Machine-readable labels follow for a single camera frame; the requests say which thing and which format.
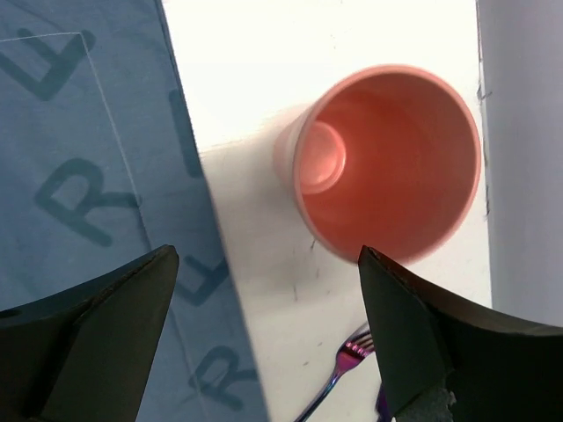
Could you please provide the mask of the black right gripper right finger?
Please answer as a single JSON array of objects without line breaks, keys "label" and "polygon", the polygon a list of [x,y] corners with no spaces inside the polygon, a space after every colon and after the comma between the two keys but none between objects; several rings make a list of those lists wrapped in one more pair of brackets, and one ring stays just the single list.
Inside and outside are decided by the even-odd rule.
[{"label": "black right gripper right finger", "polygon": [[559,327],[479,305],[370,247],[358,268],[396,420],[561,420]]}]

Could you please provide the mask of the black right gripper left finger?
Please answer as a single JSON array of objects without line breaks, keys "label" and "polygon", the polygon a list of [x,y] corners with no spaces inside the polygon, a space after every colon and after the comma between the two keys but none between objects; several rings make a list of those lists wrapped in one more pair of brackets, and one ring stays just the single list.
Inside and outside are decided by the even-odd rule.
[{"label": "black right gripper left finger", "polygon": [[163,245],[1,313],[3,421],[134,421],[172,299],[179,255]]}]

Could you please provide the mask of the blue cartoon print cloth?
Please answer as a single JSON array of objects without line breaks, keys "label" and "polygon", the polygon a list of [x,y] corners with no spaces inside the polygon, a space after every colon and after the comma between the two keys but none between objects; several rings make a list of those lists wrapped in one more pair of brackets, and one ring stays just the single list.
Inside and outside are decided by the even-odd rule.
[{"label": "blue cartoon print cloth", "polygon": [[138,418],[269,418],[159,1],[1,4],[1,305],[163,244],[179,275]]}]

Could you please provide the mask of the pink plastic cup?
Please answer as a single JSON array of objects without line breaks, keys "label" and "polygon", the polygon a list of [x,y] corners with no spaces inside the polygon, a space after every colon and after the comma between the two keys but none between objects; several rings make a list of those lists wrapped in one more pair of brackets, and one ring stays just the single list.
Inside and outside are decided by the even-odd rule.
[{"label": "pink plastic cup", "polygon": [[461,96],[420,68],[379,65],[331,87],[278,135],[275,172],[313,238],[355,262],[370,246],[426,257],[467,216],[480,140]]}]

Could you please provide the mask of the purple plastic knife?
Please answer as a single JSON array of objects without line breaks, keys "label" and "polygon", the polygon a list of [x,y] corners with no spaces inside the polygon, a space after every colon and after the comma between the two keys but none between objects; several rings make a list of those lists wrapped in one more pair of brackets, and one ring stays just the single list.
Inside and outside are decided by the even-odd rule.
[{"label": "purple plastic knife", "polygon": [[391,422],[383,387],[379,388],[376,400],[377,422]]}]

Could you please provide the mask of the silver fork pink band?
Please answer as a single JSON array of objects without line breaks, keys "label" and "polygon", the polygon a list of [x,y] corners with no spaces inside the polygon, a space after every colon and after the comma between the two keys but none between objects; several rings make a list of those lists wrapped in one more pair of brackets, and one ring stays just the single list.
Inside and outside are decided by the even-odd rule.
[{"label": "silver fork pink band", "polygon": [[335,354],[333,371],[324,387],[299,414],[295,422],[306,421],[323,403],[338,380],[347,372],[359,366],[374,351],[375,347],[369,331],[369,324],[364,323],[340,345]]}]

